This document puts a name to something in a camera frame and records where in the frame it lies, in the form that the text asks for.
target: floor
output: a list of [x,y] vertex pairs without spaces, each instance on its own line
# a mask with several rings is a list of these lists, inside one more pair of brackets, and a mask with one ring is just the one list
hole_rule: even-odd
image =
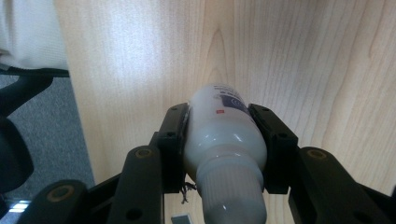
[[[0,88],[18,77],[0,76]],[[94,185],[70,78],[56,77],[52,85],[8,117],[28,146],[35,170],[7,198],[32,200],[47,185],[76,179]],[[8,213],[1,224],[13,224],[19,214]]]

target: white bottle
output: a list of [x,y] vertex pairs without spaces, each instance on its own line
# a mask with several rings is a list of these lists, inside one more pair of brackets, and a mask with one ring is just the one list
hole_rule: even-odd
[[203,200],[206,224],[265,223],[266,146],[239,94],[208,85],[190,100],[186,172]]

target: table surface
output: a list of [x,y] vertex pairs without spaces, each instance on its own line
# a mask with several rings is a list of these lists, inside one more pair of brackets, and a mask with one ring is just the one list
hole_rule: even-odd
[[[396,184],[396,1],[56,1],[96,182],[120,172],[166,110],[206,83],[273,109],[299,146],[330,151],[362,184]],[[170,216],[203,223],[197,193]],[[267,223],[291,223],[264,194]]]

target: screw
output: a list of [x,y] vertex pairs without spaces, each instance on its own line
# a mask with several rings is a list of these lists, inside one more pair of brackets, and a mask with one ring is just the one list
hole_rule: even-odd
[[141,148],[136,151],[135,155],[139,159],[145,159],[152,156],[152,151],[149,148]]
[[306,153],[308,154],[308,156],[317,160],[323,160],[327,158],[327,155],[324,152],[316,149],[310,149]]
[[50,191],[49,194],[47,194],[47,200],[52,203],[58,203],[72,196],[73,193],[74,187],[72,185],[62,185]]

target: wood grain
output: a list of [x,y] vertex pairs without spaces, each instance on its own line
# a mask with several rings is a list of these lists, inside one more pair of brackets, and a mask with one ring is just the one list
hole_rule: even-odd
[[[145,145],[166,109],[223,82],[272,108],[362,184],[396,184],[396,1],[57,1],[96,182]],[[267,223],[292,223],[265,195]],[[166,196],[167,223],[196,193]]]

